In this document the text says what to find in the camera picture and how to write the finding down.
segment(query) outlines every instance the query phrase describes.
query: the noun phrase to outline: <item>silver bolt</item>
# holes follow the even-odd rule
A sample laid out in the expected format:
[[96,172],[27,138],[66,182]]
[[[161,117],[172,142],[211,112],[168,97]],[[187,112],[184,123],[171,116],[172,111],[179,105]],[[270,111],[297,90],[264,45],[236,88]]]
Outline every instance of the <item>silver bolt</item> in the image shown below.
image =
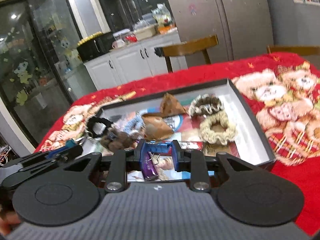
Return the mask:
[[209,184],[205,182],[196,182],[193,187],[197,190],[205,190],[209,188]]
[[107,185],[107,189],[108,190],[118,190],[122,187],[121,183],[119,182],[110,182],[108,185]]

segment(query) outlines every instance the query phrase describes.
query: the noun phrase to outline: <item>human hand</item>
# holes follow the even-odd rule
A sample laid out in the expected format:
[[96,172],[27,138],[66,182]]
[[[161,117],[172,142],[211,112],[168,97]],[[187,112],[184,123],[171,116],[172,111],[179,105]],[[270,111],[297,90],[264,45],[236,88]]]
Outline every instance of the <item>human hand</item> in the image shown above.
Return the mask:
[[0,218],[0,233],[5,236],[11,232],[10,225],[17,225],[20,223],[16,212],[9,212],[4,218]]

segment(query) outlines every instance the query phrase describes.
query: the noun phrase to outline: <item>striped gray surface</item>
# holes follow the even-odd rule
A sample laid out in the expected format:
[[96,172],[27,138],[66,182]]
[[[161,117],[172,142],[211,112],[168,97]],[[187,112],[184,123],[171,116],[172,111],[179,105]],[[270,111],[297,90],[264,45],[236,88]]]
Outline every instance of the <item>striped gray surface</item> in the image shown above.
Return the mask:
[[242,224],[224,214],[207,193],[185,183],[132,183],[108,194],[88,217],[71,225],[43,228],[24,223],[9,240],[305,240],[288,223],[272,228]]

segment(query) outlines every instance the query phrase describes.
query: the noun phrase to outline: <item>plaid pattern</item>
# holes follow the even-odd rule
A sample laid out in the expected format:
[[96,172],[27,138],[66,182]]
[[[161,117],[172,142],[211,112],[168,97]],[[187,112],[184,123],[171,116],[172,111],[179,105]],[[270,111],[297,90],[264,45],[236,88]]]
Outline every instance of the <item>plaid pattern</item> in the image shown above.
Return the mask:
[[[292,138],[308,154],[308,158],[320,154],[320,145],[310,140],[304,131],[294,130]],[[300,154],[300,150],[292,146],[282,133],[272,134],[268,140],[276,157],[284,164],[297,165],[305,161],[306,158]]]

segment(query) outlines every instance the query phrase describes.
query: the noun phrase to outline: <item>black door frame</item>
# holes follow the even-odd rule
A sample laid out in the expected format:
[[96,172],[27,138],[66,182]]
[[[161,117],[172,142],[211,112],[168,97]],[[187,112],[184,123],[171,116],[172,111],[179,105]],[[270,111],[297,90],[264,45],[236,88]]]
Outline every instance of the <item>black door frame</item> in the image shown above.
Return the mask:
[[[3,2],[0,3],[0,8],[2,6],[6,6],[6,5],[10,5],[10,4],[14,4],[14,3],[17,3],[17,2],[22,2],[25,4],[26,6],[26,13],[28,15],[28,18],[29,18],[29,21],[30,21],[30,27],[31,27],[31,30],[33,32],[33,35],[36,37],[37,39],[37,43],[39,43],[39,47],[41,48],[41,51],[43,53],[43,56],[45,58],[45,60],[47,61],[47,64],[48,66],[51,68],[52,70],[52,73],[58,83],[58,86],[60,87],[63,95],[65,96],[66,100],[68,101],[68,103],[71,105],[74,101],[72,100],[70,94],[68,93],[68,90],[67,88],[63,85],[63,82],[62,82],[62,79],[57,71],[57,69],[54,67],[54,66],[51,66],[47,60],[47,58],[45,57],[45,54],[44,54],[44,51],[43,51],[43,48],[41,47],[41,44],[39,42],[39,37],[38,35],[36,34],[36,31],[34,29],[34,22],[32,20],[32,14],[31,14],[31,10],[30,10],[30,7],[29,7],[29,2],[28,0],[5,0]],[[70,12],[70,15],[71,15],[71,18],[73,20],[73,23],[76,27],[76,31],[77,31],[77,34],[79,35],[79,39],[81,40],[83,37],[81,35],[81,32],[79,30],[79,27],[76,23],[76,19],[74,17],[74,14],[72,12],[72,9],[71,9],[71,6],[70,6],[70,3],[69,3],[69,0],[66,0],[67,2],[67,6],[68,6],[68,9],[69,9],[69,12]],[[19,128],[22,130],[22,132],[24,133],[24,135],[27,137],[27,139],[29,140],[29,142],[33,145],[33,147],[37,147],[39,145],[39,143],[35,140],[35,138],[32,136],[32,134],[29,132],[29,130],[25,127],[25,125],[23,124],[22,120],[20,119],[20,117],[18,116],[17,112],[15,111],[14,109],[14,106],[11,105],[8,97],[6,96],[6,94],[4,93],[4,90],[2,89],[2,86],[0,86],[0,98],[2,99],[2,101],[4,102],[4,105],[6,106],[8,112],[11,114],[12,118],[15,120],[15,122],[17,123],[17,125],[19,126]]]

